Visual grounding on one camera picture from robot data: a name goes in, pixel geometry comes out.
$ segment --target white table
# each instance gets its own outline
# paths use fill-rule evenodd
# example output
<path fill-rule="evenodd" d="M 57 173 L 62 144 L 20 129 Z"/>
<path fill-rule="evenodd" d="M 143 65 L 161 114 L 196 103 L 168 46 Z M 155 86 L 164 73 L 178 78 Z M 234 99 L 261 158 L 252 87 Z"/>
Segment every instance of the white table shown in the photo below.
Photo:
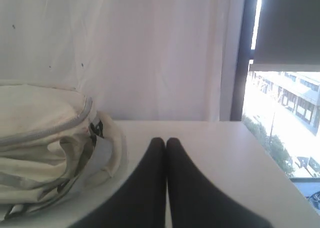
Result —
<path fill-rule="evenodd" d="M 127 170 L 90 194 L 3 227 L 66 227 L 107 200 L 137 166 L 153 137 L 180 139 L 203 174 L 275 228 L 319 228 L 320 217 L 240 122 L 118 121 Z"/>

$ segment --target building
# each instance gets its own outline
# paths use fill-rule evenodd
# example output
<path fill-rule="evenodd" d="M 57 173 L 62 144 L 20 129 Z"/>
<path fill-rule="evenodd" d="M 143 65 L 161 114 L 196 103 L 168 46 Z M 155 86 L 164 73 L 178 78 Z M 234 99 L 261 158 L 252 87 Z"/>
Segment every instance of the building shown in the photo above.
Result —
<path fill-rule="evenodd" d="M 320 122 L 320 73 L 251 72 L 264 93 L 276 94 L 283 106 L 316 135 Z"/>

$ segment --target tree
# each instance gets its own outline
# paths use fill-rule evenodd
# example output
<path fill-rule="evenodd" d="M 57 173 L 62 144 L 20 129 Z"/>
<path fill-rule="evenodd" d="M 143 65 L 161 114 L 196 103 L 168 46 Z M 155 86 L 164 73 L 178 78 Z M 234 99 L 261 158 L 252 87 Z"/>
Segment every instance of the tree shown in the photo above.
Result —
<path fill-rule="evenodd" d="M 285 172 L 288 177 L 293 176 L 292 158 L 285 149 L 277 135 L 269 139 L 266 129 L 260 123 L 256 124 L 245 115 L 242 121 L 248 130 L 255 136 L 259 143 L 264 147 L 266 152 L 274 159 L 278 166 Z"/>

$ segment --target roller blind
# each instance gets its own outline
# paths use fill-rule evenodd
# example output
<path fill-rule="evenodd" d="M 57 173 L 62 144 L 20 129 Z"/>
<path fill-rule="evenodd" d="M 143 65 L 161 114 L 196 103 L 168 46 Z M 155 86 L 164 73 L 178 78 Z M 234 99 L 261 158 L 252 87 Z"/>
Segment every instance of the roller blind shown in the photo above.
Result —
<path fill-rule="evenodd" d="M 320 0 L 262 0 L 251 71 L 320 71 Z"/>

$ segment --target bag zipper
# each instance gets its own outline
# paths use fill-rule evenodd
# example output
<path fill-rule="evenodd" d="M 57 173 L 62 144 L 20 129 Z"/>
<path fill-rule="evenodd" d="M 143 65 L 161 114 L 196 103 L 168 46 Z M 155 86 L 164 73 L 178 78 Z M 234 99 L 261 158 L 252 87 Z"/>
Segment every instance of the bag zipper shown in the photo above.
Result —
<path fill-rule="evenodd" d="M 28 141 L 32 141 L 32 140 L 42 139 L 47 136 L 65 131 L 67 129 L 71 129 L 71 128 L 81 124 L 86 119 L 86 117 L 90 113 L 91 108 L 92 108 L 92 99 L 90 97 L 86 97 L 83 110 L 81 111 L 81 113 L 77 117 L 74 117 L 71 120 L 69 120 L 63 124 L 54 126 L 52 128 L 48 128 L 43 131 L 33 131 L 33 132 L 29 132 L 29 133 L 12 135 L 12 136 L 8 136 L 6 138 L 2 138 L 2 139 L 0 139 L 0 146 L 8 146 L 8 145 L 28 142 Z"/>

